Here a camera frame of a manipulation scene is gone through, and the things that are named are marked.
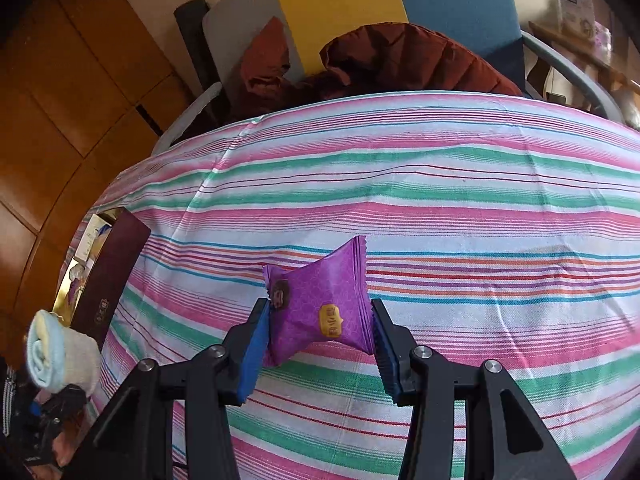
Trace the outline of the wooden side table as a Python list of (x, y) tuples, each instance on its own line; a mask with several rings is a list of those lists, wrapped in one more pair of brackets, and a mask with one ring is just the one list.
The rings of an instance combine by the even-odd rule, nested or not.
[(635, 94), (639, 93), (639, 81), (631, 76), (628, 61), (612, 49), (597, 47), (594, 42), (579, 39), (571, 32), (563, 32), (559, 26), (528, 22), (530, 32), (548, 46), (560, 46), (580, 62), (592, 66), (598, 74), (598, 83), (612, 91), (619, 84)]

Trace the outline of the purple snack packet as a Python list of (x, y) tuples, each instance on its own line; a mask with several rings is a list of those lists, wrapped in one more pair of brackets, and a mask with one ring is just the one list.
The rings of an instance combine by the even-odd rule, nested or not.
[(271, 304), (265, 364), (279, 366), (315, 342), (338, 342), (373, 354), (366, 271), (367, 241), (363, 235), (301, 268), (264, 266)]

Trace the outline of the maroon gift box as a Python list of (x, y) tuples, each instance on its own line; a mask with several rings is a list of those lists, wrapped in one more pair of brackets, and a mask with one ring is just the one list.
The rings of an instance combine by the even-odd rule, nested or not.
[(89, 217), (52, 308), (64, 326), (104, 345), (118, 300), (150, 234), (124, 207)]

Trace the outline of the dark red jacket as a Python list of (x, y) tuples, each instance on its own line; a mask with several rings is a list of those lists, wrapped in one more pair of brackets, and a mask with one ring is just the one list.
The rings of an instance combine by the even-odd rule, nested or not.
[(419, 25), (380, 23), (336, 37), (320, 51), (323, 70), (292, 82), (284, 26), (272, 18), (245, 50), (235, 120), (365, 94), (448, 90), (521, 96), (515, 82), (457, 41)]

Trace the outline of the cream sock pair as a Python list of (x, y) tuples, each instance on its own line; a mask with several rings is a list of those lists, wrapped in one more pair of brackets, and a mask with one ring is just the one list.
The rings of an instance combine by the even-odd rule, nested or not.
[(99, 381), (101, 352), (93, 338), (63, 326), (54, 313), (39, 310), (29, 325), (26, 366), (39, 389), (59, 393), (75, 385), (90, 398)]

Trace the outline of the wooden wardrobe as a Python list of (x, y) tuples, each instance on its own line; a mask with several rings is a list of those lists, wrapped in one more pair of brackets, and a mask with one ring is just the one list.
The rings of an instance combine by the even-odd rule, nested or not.
[(1, 354), (23, 359), (78, 224), (192, 93), (127, 0), (34, 0), (1, 44)]

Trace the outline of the striped pink green bedsheet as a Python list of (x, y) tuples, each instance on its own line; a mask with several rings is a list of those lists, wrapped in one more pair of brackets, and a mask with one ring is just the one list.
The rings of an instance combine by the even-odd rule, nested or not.
[(484, 94), (364, 96), (243, 120), (123, 171), (96, 210), (151, 231), (106, 336), (96, 415), (139, 360), (222, 341), (297, 268), (367, 240), (370, 295), (454, 362), (499, 361), (575, 474), (639, 428), (639, 136)]

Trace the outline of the white appliance box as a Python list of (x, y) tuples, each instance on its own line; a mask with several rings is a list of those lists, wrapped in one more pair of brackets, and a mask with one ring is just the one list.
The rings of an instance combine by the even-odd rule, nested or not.
[(596, 36), (596, 19), (592, 0), (559, 0), (562, 29), (585, 41)]

